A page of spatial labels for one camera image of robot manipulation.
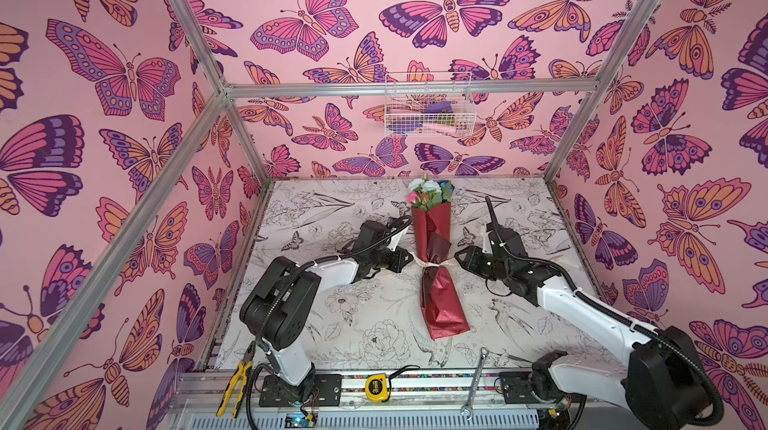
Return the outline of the dark red wrapping paper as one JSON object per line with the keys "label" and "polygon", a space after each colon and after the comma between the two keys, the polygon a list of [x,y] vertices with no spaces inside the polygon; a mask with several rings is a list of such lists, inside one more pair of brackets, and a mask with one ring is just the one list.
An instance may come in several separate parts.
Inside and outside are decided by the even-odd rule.
{"label": "dark red wrapping paper", "polygon": [[[413,208],[412,216],[416,255],[427,262],[447,260],[451,248],[451,203],[442,203],[429,211]],[[422,269],[420,309],[432,340],[470,330],[447,267]]]}

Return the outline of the blue fake rose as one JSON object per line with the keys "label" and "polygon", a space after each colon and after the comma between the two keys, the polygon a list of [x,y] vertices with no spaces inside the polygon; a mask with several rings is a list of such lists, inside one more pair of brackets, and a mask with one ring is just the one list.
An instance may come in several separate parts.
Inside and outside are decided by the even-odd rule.
{"label": "blue fake rose", "polygon": [[454,185],[449,180],[440,181],[439,185],[440,185],[442,200],[444,202],[450,201],[454,192]]}

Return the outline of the cream satin ribbon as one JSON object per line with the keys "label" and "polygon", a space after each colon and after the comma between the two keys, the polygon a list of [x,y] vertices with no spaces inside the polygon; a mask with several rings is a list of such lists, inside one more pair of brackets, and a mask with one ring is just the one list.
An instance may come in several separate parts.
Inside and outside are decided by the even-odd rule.
{"label": "cream satin ribbon", "polygon": [[453,257],[448,258],[447,260],[439,261],[439,262],[427,262],[422,259],[420,259],[418,256],[413,256],[413,263],[415,265],[418,265],[422,269],[426,268],[440,268],[440,267],[446,267],[447,265],[450,265],[452,262],[454,262],[455,259]]}

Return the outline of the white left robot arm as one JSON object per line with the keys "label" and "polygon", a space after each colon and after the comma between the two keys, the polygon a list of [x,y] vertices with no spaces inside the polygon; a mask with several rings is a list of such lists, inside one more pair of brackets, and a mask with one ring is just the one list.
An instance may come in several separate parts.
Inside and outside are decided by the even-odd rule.
{"label": "white left robot arm", "polygon": [[369,280],[382,270],[401,272],[414,260],[412,253],[399,245],[411,224],[410,216],[386,225],[367,220],[357,239],[339,254],[303,264],[278,256],[250,291],[240,309],[240,321],[295,400],[305,400],[314,386],[315,366],[303,347],[301,333],[316,296]]}

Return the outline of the white fake rose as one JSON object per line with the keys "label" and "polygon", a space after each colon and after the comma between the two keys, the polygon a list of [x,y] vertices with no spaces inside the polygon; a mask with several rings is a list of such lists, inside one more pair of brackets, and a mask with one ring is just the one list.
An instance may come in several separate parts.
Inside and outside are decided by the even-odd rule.
{"label": "white fake rose", "polygon": [[419,200],[414,204],[410,204],[407,202],[406,197],[406,202],[410,204],[412,208],[421,209],[423,211],[432,210],[435,206],[446,203],[442,200],[439,182],[440,181],[430,179],[427,175],[412,180],[412,182],[408,184],[408,195],[412,191],[416,191],[419,193]]}

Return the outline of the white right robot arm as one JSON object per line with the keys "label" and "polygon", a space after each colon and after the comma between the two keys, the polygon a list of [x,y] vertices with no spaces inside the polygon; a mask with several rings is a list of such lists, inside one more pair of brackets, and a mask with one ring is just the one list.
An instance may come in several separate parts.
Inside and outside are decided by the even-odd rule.
{"label": "white right robot arm", "polygon": [[510,294],[560,317],[594,339],[616,365],[564,350],[532,363],[530,398],[555,403],[579,395],[629,410],[649,429],[710,427],[724,401],[705,372],[690,336],[658,329],[590,296],[561,265],[527,254],[520,235],[491,222],[482,246],[455,253],[462,269],[504,284]]}

